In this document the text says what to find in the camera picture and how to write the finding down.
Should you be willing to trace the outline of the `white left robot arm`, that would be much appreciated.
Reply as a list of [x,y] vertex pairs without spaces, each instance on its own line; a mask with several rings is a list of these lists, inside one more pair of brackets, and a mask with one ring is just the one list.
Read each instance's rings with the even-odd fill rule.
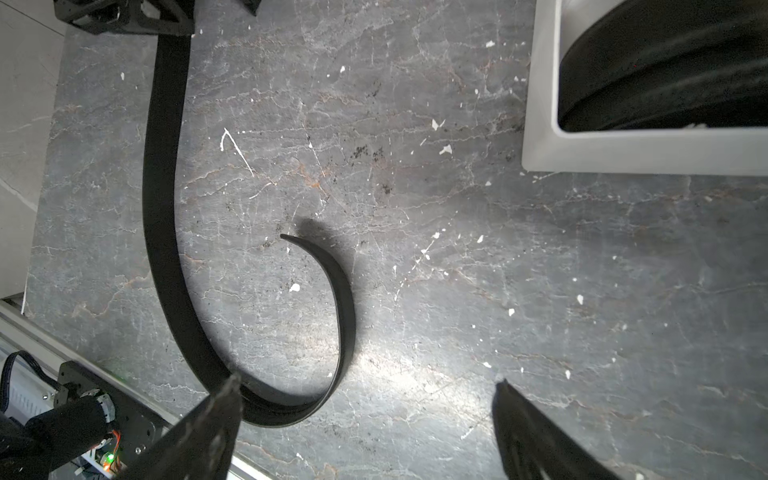
[[[157,18],[138,1],[59,1],[57,17],[72,25],[87,19],[85,30],[150,34],[158,38],[144,149],[142,215],[151,273],[163,306],[182,316],[194,312],[179,261],[175,230],[174,185],[183,118],[194,4],[158,1]],[[122,400],[99,390],[31,418],[26,424],[1,419],[1,476],[45,479],[53,470],[118,438],[113,423]]]

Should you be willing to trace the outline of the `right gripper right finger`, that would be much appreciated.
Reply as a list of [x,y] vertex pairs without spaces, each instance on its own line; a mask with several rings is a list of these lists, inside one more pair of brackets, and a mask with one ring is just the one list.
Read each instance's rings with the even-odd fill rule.
[[492,419],[503,470],[510,479],[617,477],[507,380],[495,386]]

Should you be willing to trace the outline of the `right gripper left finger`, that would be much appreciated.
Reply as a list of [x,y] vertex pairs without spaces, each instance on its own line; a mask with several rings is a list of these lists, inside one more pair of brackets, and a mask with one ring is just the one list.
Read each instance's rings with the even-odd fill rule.
[[225,479],[243,419],[241,379],[231,375],[119,479]]

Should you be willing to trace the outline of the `white compartment storage tray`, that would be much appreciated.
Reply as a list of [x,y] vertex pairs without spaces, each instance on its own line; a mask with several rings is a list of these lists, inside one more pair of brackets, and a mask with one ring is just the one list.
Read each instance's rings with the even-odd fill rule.
[[569,133],[557,120],[561,49],[614,2],[535,4],[522,165],[534,172],[766,176],[764,128]]

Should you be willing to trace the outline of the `black belt with dark buckle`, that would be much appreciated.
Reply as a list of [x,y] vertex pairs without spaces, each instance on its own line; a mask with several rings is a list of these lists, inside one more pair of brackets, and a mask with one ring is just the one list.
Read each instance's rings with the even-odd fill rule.
[[561,60],[558,123],[571,133],[766,126],[766,2],[622,2]]

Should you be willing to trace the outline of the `left green circuit board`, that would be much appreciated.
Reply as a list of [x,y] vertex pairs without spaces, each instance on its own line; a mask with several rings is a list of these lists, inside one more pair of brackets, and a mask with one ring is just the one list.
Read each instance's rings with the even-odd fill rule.
[[107,479],[116,477],[126,467],[119,454],[110,447],[88,450],[80,458]]

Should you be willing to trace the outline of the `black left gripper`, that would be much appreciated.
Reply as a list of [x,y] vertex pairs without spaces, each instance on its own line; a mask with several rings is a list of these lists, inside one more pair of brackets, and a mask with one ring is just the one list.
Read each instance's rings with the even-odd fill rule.
[[194,1],[93,0],[53,2],[58,20],[93,35],[191,36]]

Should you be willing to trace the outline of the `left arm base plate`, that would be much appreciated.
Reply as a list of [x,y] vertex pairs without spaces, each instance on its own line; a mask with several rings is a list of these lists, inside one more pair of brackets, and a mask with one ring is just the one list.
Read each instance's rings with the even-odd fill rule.
[[166,422],[157,413],[77,361],[60,366],[58,382],[60,388],[54,397],[57,409],[86,395],[108,398],[105,436],[94,448],[113,448],[125,468],[165,432]]

